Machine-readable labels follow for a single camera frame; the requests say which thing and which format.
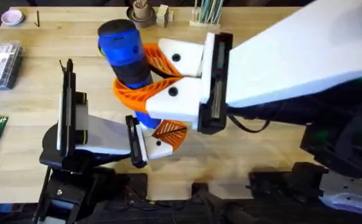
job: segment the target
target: black cable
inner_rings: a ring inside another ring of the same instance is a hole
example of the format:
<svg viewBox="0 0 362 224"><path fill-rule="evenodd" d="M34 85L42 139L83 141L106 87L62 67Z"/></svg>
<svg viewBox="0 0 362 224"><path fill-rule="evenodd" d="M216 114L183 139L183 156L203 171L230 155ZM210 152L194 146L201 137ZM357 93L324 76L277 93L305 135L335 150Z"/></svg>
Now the black cable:
<svg viewBox="0 0 362 224"><path fill-rule="evenodd" d="M33 219L33 223L35 223L35 224L38 223L39 212L40 212L40 209L41 209L41 203L42 203L42 199L44 198L44 193L45 193L45 191L46 191L46 187L47 187L47 185L48 185L48 181L49 181L50 171L51 171L51 170L52 170L52 168L50 168L50 166L48 166L48 167L46 168L44 183L42 184L41 194L39 195L39 200L38 200L38 204L37 204L37 209L36 209L36 213L35 213L34 219Z"/></svg>
<svg viewBox="0 0 362 224"><path fill-rule="evenodd" d="M175 211L173 210L173 211L171 212L171 214L172 214L172 217L173 217L173 222L174 222L174 224L178 224L178 222L177 222L176 219L175 219Z"/></svg>
<svg viewBox="0 0 362 224"><path fill-rule="evenodd" d="M270 120L266 120L265 124L262 126L262 128L260 128L258 130L251 130L251 129L245 127L242 123L240 123L233 115L228 115L228 118L231 119L231 121L241 130L246 131L248 133L254 133L254 134L263 131L270 124Z"/></svg>

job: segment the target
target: orange mesh holder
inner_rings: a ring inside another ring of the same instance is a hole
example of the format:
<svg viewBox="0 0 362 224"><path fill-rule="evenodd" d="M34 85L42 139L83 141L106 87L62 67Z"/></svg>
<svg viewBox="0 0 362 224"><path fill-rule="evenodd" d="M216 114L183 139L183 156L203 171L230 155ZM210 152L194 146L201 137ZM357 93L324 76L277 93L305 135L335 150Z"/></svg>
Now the orange mesh holder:
<svg viewBox="0 0 362 224"><path fill-rule="evenodd" d="M113 91L117 98L129 109L148 113L146 110L147 99L180 80L182 75L180 75L167 60L159 49L158 44L144 44L143 48L148 63L173 78L165 78L136 90L128 88L116 78L113 83Z"/></svg>
<svg viewBox="0 0 362 224"><path fill-rule="evenodd" d="M169 76L182 77L161 52L158 44L143 44L143 49L145 50L146 59L151 66Z"/></svg>
<svg viewBox="0 0 362 224"><path fill-rule="evenodd" d="M188 129L182 122L164 120L156 128L152 136L172 145L175 151L185 140L187 132Z"/></svg>
<svg viewBox="0 0 362 224"><path fill-rule="evenodd" d="M148 113L146 110L146 100L180 79L181 78L165 78L143 88L133 90L122 84L116 78L113 83L113 91L117 98L129 109Z"/></svg>

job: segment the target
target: white plastic panel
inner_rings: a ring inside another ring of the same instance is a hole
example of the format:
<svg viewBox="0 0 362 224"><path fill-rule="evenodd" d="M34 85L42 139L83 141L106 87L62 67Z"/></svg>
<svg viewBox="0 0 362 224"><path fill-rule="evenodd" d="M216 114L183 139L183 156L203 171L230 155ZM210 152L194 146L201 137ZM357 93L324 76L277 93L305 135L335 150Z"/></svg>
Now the white plastic panel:
<svg viewBox="0 0 362 224"><path fill-rule="evenodd" d="M143 139L142 126L140 124L137 124L135 125L135 127L141 149L142 160L146 162L148 160L148 156L146 155L146 147L145 147L145 140Z"/></svg>
<svg viewBox="0 0 362 224"><path fill-rule="evenodd" d="M91 115L88 115L87 124L88 142L85 145L76 145L76 149L104 154L130 153L128 129L125 124Z"/></svg>
<svg viewBox="0 0 362 224"><path fill-rule="evenodd" d="M362 0L317 0L230 52L226 102L251 106L362 76Z"/></svg>
<svg viewBox="0 0 362 224"><path fill-rule="evenodd" d="M201 99L200 103L207 103L210 98L211 86L211 70L212 70L212 55L214 53L215 34L207 33L206 41L204 43L204 52L202 60L202 74L201 74Z"/></svg>
<svg viewBox="0 0 362 224"><path fill-rule="evenodd" d="M199 115L201 79L184 77L146 101L146 110L152 118L194 121ZM170 96L171 87L178 89L176 96Z"/></svg>
<svg viewBox="0 0 362 224"><path fill-rule="evenodd" d="M203 45L161 38L158 41L158 47L181 75L200 76L198 71L203 54ZM174 54L179 54L181 60L173 61Z"/></svg>
<svg viewBox="0 0 362 224"><path fill-rule="evenodd" d="M172 145L156 139L155 137L148 137L145 139L146 151L149 159L157 159L164 156L172 155L173 147Z"/></svg>

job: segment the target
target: wooden table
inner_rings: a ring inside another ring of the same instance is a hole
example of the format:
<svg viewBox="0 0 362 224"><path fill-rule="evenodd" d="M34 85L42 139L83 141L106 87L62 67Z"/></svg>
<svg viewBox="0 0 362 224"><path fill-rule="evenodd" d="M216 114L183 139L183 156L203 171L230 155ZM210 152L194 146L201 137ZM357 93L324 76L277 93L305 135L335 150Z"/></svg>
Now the wooden table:
<svg viewBox="0 0 362 224"><path fill-rule="evenodd" d="M115 77L97 50L97 29L105 21L126 18L124 7L20 7L27 19L17 27L2 25L0 40L20 40L24 61L11 91L0 91L0 114L9 116L0 141L0 203L37 202L46 166L39 163L42 137L57 121L62 88L59 59L72 58L77 89L88 93L92 115L124 123L132 111L113 95ZM190 7L173 7L175 22L166 29L140 29L144 43L161 37L203 43L208 29L190 27ZM34 23L40 14L40 28ZM291 7L227 7L221 30L234 34L234 45L258 34L296 11ZM251 128L261 121L246 121ZM223 198L249 198L247 174L253 168L288 170L297 161L312 161L299 149L303 127L272 123L260 134L247 134L228 122L214 136L190 131L174 155L149 161L138 170L129 160L118 172L146 172L149 198L186 199L195 181L210 183Z"/></svg>

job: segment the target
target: black mount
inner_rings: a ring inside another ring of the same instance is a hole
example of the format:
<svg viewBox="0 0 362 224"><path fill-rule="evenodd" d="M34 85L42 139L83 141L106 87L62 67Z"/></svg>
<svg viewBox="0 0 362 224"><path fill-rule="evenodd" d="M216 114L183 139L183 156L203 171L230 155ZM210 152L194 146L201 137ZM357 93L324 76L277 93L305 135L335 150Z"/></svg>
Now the black mount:
<svg viewBox="0 0 362 224"><path fill-rule="evenodd" d="M62 66L64 84L60 121L46 132L40 163L48 166L34 223L62 220L75 223L104 209L107 200L122 195L125 186L139 198L146 198L146 174L116 174L100 165L128 158L130 155L98 154L76 150L86 144L88 130L76 130L76 106L87 106L87 94L75 91L75 73L71 59ZM58 130L60 147L57 149Z"/></svg>

